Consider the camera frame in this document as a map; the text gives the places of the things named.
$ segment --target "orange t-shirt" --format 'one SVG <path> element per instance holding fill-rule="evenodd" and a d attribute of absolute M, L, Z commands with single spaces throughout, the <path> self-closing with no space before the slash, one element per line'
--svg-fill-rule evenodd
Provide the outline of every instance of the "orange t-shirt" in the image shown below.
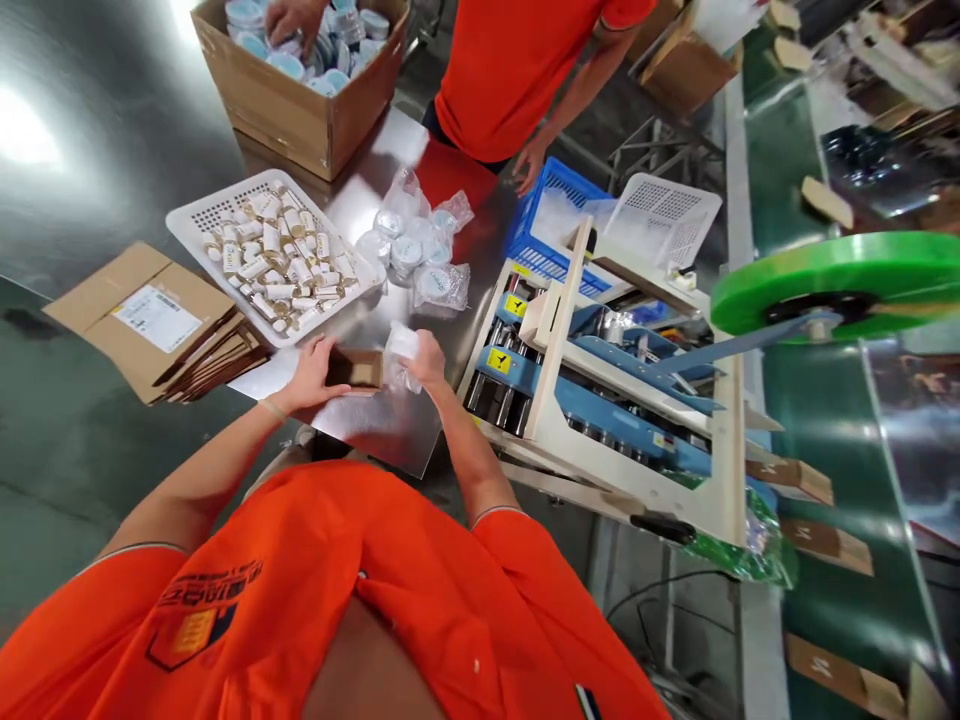
<path fill-rule="evenodd" d="M 0 650 L 0 717 L 299 717 L 351 593 L 451 720 L 580 720 L 587 691 L 668 720 L 539 524 L 468 532 L 351 461 L 281 473 L 190 557 L 138 546 L 68 582 Z"/>
<path fill-rule="evenodd" d="M 533 135 L 597 21 L 639 24 L 656 0 L 460 0 L 436 99 L 440 127 L 474 160 L 516 155 Z"/>

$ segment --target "wristband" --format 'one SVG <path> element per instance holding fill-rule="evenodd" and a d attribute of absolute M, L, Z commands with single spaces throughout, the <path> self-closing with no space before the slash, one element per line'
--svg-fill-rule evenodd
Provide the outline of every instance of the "wristband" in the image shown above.
<path fill-rule="evenodd" d="M 272 412 L 280 422 L 286 422 L 290 419 L 290 416 L 274 405 L 270 398 L 263 398 L 257 405 L 263 405 L 267 410 Z"/>

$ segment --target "hand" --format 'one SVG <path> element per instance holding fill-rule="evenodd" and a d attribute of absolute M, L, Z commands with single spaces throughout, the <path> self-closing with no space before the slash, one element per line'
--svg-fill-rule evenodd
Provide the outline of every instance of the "hand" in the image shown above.
<path fill-rule="evenodd" d="M 419 380 L 427 392 L 430 392 L 431 387 L 447 382 L 443 377 L 443 365 L 446 359 L 432 332 L 417 330 L 417 339 L 420 341 L 417 357 L 413 360 L 401 358 L 400 362 L 407 368 L 407 372 Z"/>
<path fill-rule="evenodd" d="M 270 396 L 277 409 L 287 415 L 297 410 L 323 405 L 327 400 L 346 395 L 349 385 L 327 387 L 327 370 L 330 366 L 330 350 L 337 341 L 330 337 L 316 337 L 300 350 L 296 372 L 287 386 Z"/>
<path fill-rule="evenodd" d="M 297 30 L 302 30 L 302 57 L 309 59 L 328 3 L 329 0 L 273 0 L 263 21 L 270 45 L 276 47 Z"/>
<path fill-rule="evenodd" d="M 546 152 L 547 143 L 534 138 L 517 155 L 517 162 L 513 166 L 513 179 L 516 181 L 522 178 L 519 187 L 517 187 L 518 196 L 526 195 L 533 190 L 537 178 L 540 177 L 540 170 L 543 168 L 543 156 Z M 524 165 L 527 166 L 525 173 L 523 171 Z"/>

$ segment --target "stainless steel table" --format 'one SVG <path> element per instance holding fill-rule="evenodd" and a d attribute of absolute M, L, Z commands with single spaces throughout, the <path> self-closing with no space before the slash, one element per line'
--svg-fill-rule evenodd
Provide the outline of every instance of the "stainless steel table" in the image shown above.
<path fill-rule="evenodd" d="M 410 164 L 431 202 L 464 188 L 475 205 L 455 249 L 471 266 L 469 309 L 412 314 L 409 291 L 391 283 L 324 330 L 344 344 L 382 345 L 391 320 L 430 329 L 457 381 L 501 267 L 510 190 L 392 109 L 332 185 L 235 137 L 194 35 L 194 4 L 0 4 L 0 274 L 55 298 L 138 240 L 202 272 L 167 232 L 166 213 L 270 166 L 294 175 L 353 242 L 396 168 Z M 293 362 L 278 353 L 235 387 L 260 397 Z M 418 477 L 440 428 L 425 395 L 386 394 L 338 401 L 314 425 Z"/>
<path fill-rule="evenodd" d="M 387 113 L 352 166 L 344 171 L 343 178 L 332 186 L 262 145 L 238 137 L 251 174 L 267 167 L 290 173 L 351 243 L 372 226 L 380 201 L 400 165 L 417 169 L 431 204 L 441 202 L 460 188 L 467 191 L 476 217 L 457 236 L 454 246 L 454 263 L 470 265 L 469 304 L 465 311 L 457 313 L 430 305 L 414 310 L 409 281 L 400 282 L 391 271 L 381 295 L 358 300 L 320 328 L 337 337 L 341 344 L 355 347 L 382 347 L 392 321 L 413 329 L 425 328 L 437 337 L 447 356 L 447 380 L 454 385 L 459 383 L 480 331 L 483 312 L 496 292 L 493 283 L 503 267 L 503 243 L 516 205 L 513 193 L 459 151 L 431 140 L 419 123 L 396 109 Z M 293 375 L 296 363 L 297 350 L 285 348 L 230 386 L 260 399 L 283 387 Z M 311 424 L 416 477 L 423 476 L 440 434 L 440 418 L 426 393 L 402 391 L 339 399 L 320 410 Z"/>

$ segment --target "white plastic basket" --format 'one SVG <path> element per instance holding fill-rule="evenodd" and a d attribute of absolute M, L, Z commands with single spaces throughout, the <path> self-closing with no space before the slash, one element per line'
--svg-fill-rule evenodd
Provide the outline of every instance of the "white plastic basket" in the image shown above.
<path fill-rule="evenodd" d="M 603 235 L 638 250 L 657 267 L 686 268 L 693 265 L 722 202 L 714 193 L 637 173 Z"/>
<path fill-rule="evenodd" d="M 338 255 L 344 253 L 350 258 L 360 285 L 360 292 L 345 297 L 335 306 L 327 310 L 327 312 L 320 315 L 316 323 L 301 328 L 298 332 L 291 330 L 286 337 L 277 333 L 277 331 L 270 326 L 270 323 L 250 304 L 250 301 L 247 300 L 243 293 L 227 282 L 220 264 L 207 257 L 200 239 L 202 232 L 213 230 L 219 226 L 221 212 L 224 210 L 230 212 L 239 210 L 240 202 L 243 199 L 269 189 L 270 183 L 274 180 L 282 182 L 296 198 L 300 200 L 303 207 L 313 213 L 317 223 L 317 230 L 322 230 L 330 236 L 330 249 L 333 254 Z M 340 231 L 337 230 L 336 225 L 330 221 L 330 218 L 324 215 L 320 208 L 318 208 L 310 197 L 300 189 L 300 186 L 294 182 L 293 178 L 282 170 L 265 170 L 258 175 L 238 182 L 236 185 L 231 185 L 219 192 L 207 195 L 205 198 L 171 211 L 167 215 L 167 229 L 187 248 L 196 261 L 200 263 L 201 267 L 207 271 L 207 274 L 213 278 L 220 289 L 233 299 L 237 307 L 249 318 L 250 322 L 253 323 L 254 327 L 260 331 L 264 338 L 277 348 L 295 345 L 301 338 L 309 335 L 317 327 L 343 310 L 347 305 L 376 284 L 376 271 L 370 267 L 362 256 L 354 252 L 353 246 L 344 241 L 340 235 Z"/>

